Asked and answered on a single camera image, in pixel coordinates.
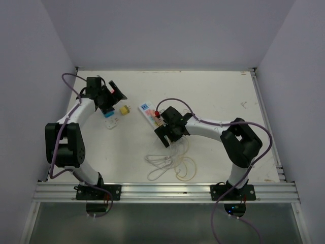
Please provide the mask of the white plug adapter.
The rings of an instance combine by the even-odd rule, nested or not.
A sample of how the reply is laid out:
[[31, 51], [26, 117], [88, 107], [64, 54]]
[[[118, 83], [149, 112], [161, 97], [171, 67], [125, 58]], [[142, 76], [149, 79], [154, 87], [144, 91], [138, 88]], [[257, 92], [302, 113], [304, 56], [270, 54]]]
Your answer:
[[108, 118], [105, 120], [105, 126], [108, 130], [112, 130], [117, 127], [119, 119], [117, 118]]

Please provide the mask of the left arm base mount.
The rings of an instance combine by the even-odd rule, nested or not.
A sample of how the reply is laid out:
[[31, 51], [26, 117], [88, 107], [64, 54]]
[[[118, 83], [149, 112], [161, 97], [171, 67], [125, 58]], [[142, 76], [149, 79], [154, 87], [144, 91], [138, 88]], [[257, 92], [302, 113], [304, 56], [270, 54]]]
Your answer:
[[113, 200], [119, 201], [122, 193], [122, 185], [103, 185], [103, 190], [96, 190], [90, 186], [74, 186], [76, 190], [76, 200], [96, 201], [96, 200]]

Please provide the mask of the yellow cube plug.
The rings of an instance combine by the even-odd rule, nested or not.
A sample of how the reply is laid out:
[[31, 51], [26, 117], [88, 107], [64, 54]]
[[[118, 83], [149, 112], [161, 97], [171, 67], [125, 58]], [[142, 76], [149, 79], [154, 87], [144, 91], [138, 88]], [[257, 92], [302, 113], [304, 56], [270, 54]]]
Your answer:
[[131, 107], [128, 105], [123, 105], [122, 107], [119, 108], [119, 111], [120, 111], [121, 115], [127, 115], [130, 113]]

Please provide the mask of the blue plug adapter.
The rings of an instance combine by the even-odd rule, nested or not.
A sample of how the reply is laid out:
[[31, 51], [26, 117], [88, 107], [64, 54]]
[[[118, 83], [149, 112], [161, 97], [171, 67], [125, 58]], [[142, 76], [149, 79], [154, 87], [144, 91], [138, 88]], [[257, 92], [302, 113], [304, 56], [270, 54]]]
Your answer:
[[109, 117], [113, 116], [114, 113], [115, 113], [115, 110], [113, 109], [113, 110], [110, 110], [110, 111], [107, 111], [106, 113], [104, 113], [103, 116], [105, 118], [109, 118]]

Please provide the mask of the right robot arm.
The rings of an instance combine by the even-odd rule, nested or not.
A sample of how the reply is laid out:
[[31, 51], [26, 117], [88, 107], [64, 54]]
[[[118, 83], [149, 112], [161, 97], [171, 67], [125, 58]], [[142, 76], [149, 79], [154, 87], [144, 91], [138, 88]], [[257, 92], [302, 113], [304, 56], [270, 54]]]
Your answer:
[[228, 184], [226, 193], [234, 200], [244, 194], [244, 186], [248, 183], [248, 176], [245, 173], [263, 143], [243, 119], [237, 118], [227, 126], [217, 126], [217, 122], [202, 122], [189, 112], [182, 115], [172, 106], [162, 113], [153, 112], [153, 116], [162, 122], [154, 132], [165, 147], [169, 147], [172, 142], [178, 141], [183, 136], [191, 135], [221, 142], [233, 164], [226, 182]]

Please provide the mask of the white power strip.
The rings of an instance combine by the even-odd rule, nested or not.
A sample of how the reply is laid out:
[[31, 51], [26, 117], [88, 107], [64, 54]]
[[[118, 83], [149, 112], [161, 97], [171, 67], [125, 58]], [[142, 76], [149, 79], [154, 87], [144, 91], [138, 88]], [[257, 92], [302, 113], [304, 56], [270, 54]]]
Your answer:
[[153, 127], [154, 130], [156, 128], [158, 128], [158, 126], [154, 120], [155, 119], [154, 111], [156, 111], [155, 110], [156, 107], [150, 101], [141, 103], [138, 106], [138, 109], [144, 115], [144, 117], [149, 122], [149, 124]]

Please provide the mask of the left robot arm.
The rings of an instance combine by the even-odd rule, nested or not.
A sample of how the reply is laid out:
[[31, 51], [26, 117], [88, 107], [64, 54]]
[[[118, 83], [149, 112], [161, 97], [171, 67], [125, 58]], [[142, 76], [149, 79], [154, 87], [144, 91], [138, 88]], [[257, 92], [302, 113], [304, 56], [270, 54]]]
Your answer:
[[127, 97], [114, 81], [106, 82], [101, 76], [88, 77], [86, 86], [77, 92], [74, 106], [55, 123], [45, 125], [46, 159], [50, 164], [49, 177], [55, 179], [71, 173], [93, 199], [104, 197], [106, 188], [102, 175], [86, 161], [86, 148], [81, 129], [86, 121], [100, 110], [104, 116], [114, 111], [114, 106]]

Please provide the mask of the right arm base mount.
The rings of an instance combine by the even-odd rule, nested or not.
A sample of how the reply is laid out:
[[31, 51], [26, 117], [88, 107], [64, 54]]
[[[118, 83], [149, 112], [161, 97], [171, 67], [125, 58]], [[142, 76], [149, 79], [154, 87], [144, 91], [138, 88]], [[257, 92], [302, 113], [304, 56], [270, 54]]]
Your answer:
[[234, 188], [230, 191], [232, 186], [226, 182], [219, 182], [217, 184], [210, 185], [210, 195], [212, 201], [217, 201], [220, 196], [228, 192], [221, 200], [224, 201], [254, 201], [256, 200], [256, 194], [254, 185], [246, 183], [242, 188]]

